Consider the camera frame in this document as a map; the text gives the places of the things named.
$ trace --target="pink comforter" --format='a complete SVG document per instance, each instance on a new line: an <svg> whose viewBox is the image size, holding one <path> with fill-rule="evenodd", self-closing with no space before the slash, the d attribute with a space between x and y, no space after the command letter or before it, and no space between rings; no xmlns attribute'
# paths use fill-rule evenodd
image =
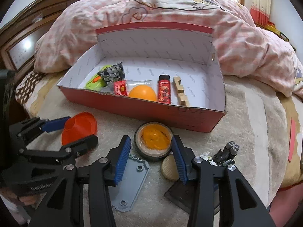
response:
<svg viewBox="0 0 303 227"><path fill-rule="evenodd" d="M303 66L288 42L254 25L231 0L82 0L70 5L37 42L34 67L59 72L96 44L95 29L139 21L175 21L214 28L222 73L253 77L287 97L303 98Z"/></svg>

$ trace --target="black bottle cap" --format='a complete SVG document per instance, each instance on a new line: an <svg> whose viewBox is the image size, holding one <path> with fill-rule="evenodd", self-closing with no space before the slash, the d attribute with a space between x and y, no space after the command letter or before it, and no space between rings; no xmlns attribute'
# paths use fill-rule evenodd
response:
<svg viewBox="0 0 303 227"><path fill-rule="evenodd" d="M170 76L169 75L160 75L159 76L159 81L161 81L161 80L170 80Z"/></svg>

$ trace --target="cardboard box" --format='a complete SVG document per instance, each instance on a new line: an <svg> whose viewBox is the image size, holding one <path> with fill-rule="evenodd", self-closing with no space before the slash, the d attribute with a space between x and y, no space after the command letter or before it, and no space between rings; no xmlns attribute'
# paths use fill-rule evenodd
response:
<svg viewBox="0 0 303 227"><path fill-rule="evenodd" d="M177 22L137 22L96 30L98 43L85 52L58 83L74 103L168 126L210 132L225 115L225 87L212 44L212 28ZM162 104L84 89L102 66L122 61L125 79L152 80L180 76L190 107Z"/></svg>

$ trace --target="wooden headboard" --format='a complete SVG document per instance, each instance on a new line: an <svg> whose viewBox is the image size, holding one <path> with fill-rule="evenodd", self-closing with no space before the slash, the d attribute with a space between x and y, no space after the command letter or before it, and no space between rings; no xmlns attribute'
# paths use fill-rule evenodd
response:
<svg viewBox="0 0 303 227"><path fill-rule="evenodd" d="M15 70L15 83L33 67L36 42L76 1L79 0L36 0L0 29L0 69Z"/></svg>

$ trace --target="wooden block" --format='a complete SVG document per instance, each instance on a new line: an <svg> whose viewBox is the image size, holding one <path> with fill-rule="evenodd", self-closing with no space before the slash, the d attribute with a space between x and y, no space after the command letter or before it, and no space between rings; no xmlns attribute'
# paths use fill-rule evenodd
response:
<svg viewBox="0 0 303 227"><path fill-rule="evenodd" d="M179 102L180 102L181 106L189 107L189 101L187 99L187 96L184 93L179 93L178 94L178 99L179 99Z"/></svg>
<svg viewBox="0 0 303 227"><path fill-rule="evenodd" d="M175 84L177 93L184 93L184 87L183 87L183 85L181 85L180 77L174 77L174 84Z"/></svg>
<svg viewBox="0 0 303 227"><path fill-rule="evenodd" d="M187 99L187 96L184 94L184 87L181 85L181 78L180 77L174 77L174 86L177 91L178 100L181 106L189 107L189 101Z"/></svg>

